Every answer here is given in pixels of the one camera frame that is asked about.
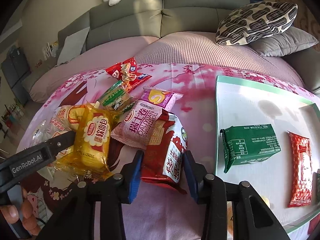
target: gray leather sofa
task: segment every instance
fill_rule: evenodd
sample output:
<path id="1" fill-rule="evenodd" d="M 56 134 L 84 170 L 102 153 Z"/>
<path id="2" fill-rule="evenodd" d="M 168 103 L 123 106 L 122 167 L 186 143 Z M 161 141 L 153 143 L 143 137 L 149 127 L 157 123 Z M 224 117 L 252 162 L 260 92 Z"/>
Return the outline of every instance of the gray leather sofa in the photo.
<path id="1" fill-rule="evenodd" d="M 67 36 L 86 27 L 90 27 L 90 31 L 83 52 L 126 37 L 161 38 L 183 31 L 215 33 L 219 22 L 233 9 L 249 2 L 250 0 L 121 0 L 115 6 L 102 3 L 58 32 L 57 55 L 60 54 Z M 298 72 L 311 92 L 320 94 L 320 53 L 307 49 L 287 55 L 284 59 Z"/>

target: tray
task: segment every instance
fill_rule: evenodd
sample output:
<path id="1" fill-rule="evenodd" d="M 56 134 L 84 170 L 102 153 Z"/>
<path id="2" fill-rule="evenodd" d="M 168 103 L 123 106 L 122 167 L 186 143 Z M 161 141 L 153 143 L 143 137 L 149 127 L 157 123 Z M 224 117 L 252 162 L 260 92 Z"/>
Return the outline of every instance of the tray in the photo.
<path id="1" fill-rule="evenodd" d="M 228 76 L 216 80 L 217 154 L 215 174 L 226 182 L 247 180 L 270 200 L 271 210 L 287 233 L 320 213 L 316 204 L 316 174 L 320 168 L 320 111 L 302 96 L 267 84 Z M 281 151 L 268 160 L 224 170 L 220 129 L 238 125 L 272 124 Z M 310 138 L 313 189 L 311 205 L 287 208 L 292 190 L 292 152 L 287 131 Z"/>

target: red oval logo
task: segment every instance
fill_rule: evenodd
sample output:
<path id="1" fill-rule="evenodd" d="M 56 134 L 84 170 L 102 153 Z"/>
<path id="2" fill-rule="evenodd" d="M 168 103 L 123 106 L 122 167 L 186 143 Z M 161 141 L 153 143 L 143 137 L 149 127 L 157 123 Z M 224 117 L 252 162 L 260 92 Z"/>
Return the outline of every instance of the red oval logo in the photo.
<path id="1" fill-rule="evenodd" d="M 87 135 L 90 136 L 93 134 L 94 130 L 96 129 L 95 123 L 91 123 L 88 127 Z"/>
<path id="2" fill-rule="evenodd" d="M 130 110 L 130 112 L 128 113 L 127 117 L 124 119 L 125 122 L 129 122 L 134 116 L 134 111 Z"/>

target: patterned curtain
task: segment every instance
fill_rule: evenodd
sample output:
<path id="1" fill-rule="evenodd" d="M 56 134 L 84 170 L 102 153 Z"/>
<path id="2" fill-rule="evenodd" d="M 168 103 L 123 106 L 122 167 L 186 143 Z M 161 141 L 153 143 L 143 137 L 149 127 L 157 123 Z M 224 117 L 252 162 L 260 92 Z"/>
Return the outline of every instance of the patterned curtain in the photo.
<path id="1" fill-rule="evenodd" d="M 277 2 L 293 2 L 298 5 L 298 14 L 293 22 L 293 26 L 310 33 L 317 40 L 320 40 L 320 25 L 316 21 L 313 14 L 307 8 L 302 0 L 276 0 Z M 313 48 L 320 52 L 320 43 L 313 46 Z"/>

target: pink floral tablecloth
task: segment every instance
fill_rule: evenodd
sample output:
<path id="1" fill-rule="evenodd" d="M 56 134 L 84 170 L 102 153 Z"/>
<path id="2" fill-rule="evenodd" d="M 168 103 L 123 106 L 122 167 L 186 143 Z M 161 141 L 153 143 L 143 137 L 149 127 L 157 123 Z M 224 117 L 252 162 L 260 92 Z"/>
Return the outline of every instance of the pink floral tablecloth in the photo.
<path id="1" fill-rule="evenodd" d="M 176 102 L 175 113 L 188 134 L 188 149 L 195 161 L 213 172 L 215 154 L 215 83 L 217 75 L 227 75 L 262 82 L 308 98 L 320 107 L 320 99 L 307 90 L 276 78 L 212 65 L 140 64 L 139 72 L 153 77 L 131 92 L 139 97 L 143 86 L 155 86 L 184 94 Z M 17 152 L 29 147 L 32 134 L 40 122 L 51 118 L 53 111 L 62 105 L 95 102 L 116 79 L 104 69 L 77 74 L 59 87 L 36 113 L 23 136 Z M 136 149 L 112 140 L 108 165 L 119 172 L 125 163 L 132 161 Z M 28 199 L 36 216 L 47 221 L 60 201 L 68 196 L 69 186 L 75 178 L 63 172 L 55 173 L 54 181 L 47 181 L 35 173 L 22 185 L 29 192 Z M 181 186 L 188 191 L 185 177 Z M 131 205 L 123 205 L 124 225 L 128 239 L 200 239 L 205 207 L 197 205 L 190 195 L 153 184 L 141 183 L 138 196 Z M 291 239 L 305 240 L 317 225 L 319 217 L 290 233 Z"/>

